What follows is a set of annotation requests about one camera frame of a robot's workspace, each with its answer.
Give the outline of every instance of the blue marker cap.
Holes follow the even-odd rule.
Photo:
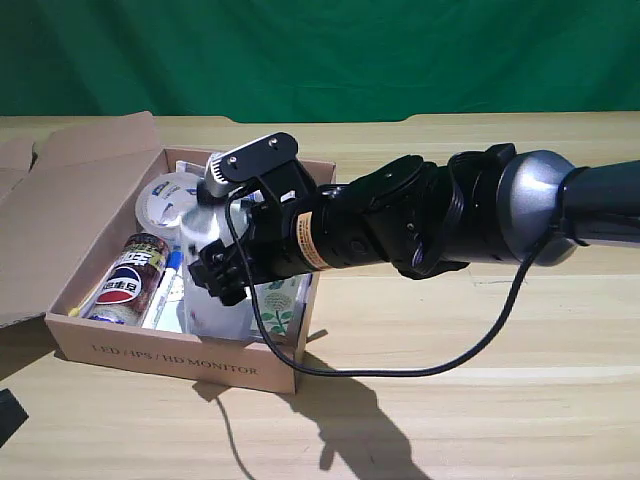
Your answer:
[[[167,261],[167,268],[173,268],[174,270],[178,270],[180,265],[182,264],[182,252],[180,250],[174,250],[169,255],[169,260]]]

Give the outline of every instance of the cardboard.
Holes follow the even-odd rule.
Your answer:
[[[203,165],[209,157],[204,150],[161,147],[153,123],[145,112],[56,132],[28,174],[14,168],[24,165],[17,158],[26,144],[0,149],[11,159],[0,165],[22,172],[0,204],[0,325],[44,314],[71,361],[294,393],[294,371],[262,343],[66,316],[138,231],[134,205],[141,189],[177,160]],[[318,183],[335,176],[333,164],[303,163]],[[297,343],[282,347],[298,360],[317,281],[314,276]]]
[[[16,138],[0,144],[0,204],[2,204],[18,184],[27,176],[33,162],[33,141],[28,138]],[[0,248],[4,244],[0,239]],[[4,270],[4,259],[0,260],[0,274]],[[32,315],[27,312],[12,312],[3,315],[0,311],[0,328],[21,322]]]

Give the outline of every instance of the black cable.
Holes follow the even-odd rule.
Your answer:
[[[247,254],[244,251],[244,248],[240,244],[240,239],[238,238],[238,232],[236,231],[233,221],[231,219],[231,204],[233,201],[237,200],[242,196],[242,192],[236,192],[235,194],[230,195],[225,202],[225,218],[227,221],[227,227],[231,232],[231,236],[233,237],[233,241],[238,248],[238,252],[240,253],[240,257],[242,258],[242,263],[244,265],[249,291],[251,292],[251,306],[253,307],[253,314],[256,317],[256,323],[258,324],[258,329],[260,330],[260,334],[264,339],[265,343],[269,347],[269,349],[274,353],[276,357],[278,357],[283,363],[288,365],[289,367],[297,370],[301,373],[306,373],[308,375],[315,375],[321,377],[427,377],[431,375],[438,375],[440,373],[444,373],[448,370],[452,370],[456,367],[459,367],[463,363],[471,360],[478,353],[480,353],[491,341],[498,335],[507,319],[509,318],[509,314],[513,309],[513,306],[516,302],[516,298],[518,296],[518,292],[520,291],[520,287],[524,281],[524,278],[529,270],[529,267],[533,264],[538,254],[544,249],[549,240],[553,236],[553,231],[549,229],[542,237],[534,244],[531,252],[527,256],[527,258],[520,264],[518,267],[518,271],[511,283],[511,288],[509,289],[509,294],[505,300],[504,306],[502,307],[502,311],[498,316],[497,320],[491,327],[491,329],[480,339],[478,343],[476,343],[469,350],[464,352],[462,355],[450,360],[441,365],[437,365],[429,368],[421,368],[421,369],[409,369],[409,370],[380,370],[380,369],[348,369],[348,370],[328,370],[328,369],[319,369],[313,367],[307,367],[303,364],[296,362],[294,359],[286,356],[280,348],[276,345],[276,343],[271,339],[269,333],[267,332],[264,323],[262,321],[262,314],[260,313],[260,306],[258,304],[258,294],[256,292],[256,286],[253,282],[253,276],[251,274],[251,268],[249,266],[249,261],[247,259]]]
[[[587,215],[586,218],[592,220],[599,220],[601,222],[615,223],[616,225],[622,225],[624,227],[640,228],[640,219],[636,217],[629,217],[618,213],[598,213],[595,212],[591,215]]]

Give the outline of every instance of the pepsi can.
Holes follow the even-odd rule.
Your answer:
[[[150,233],[129,237],[87,318],[140,325],[168,257],[169,246],[161,238]]]

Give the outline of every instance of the pepsi logo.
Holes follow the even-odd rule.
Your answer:
[[[96,300],[98,305],[111,305],[133,300],[142,290],[140,275],[131,267],[118,267],[105,282]]]

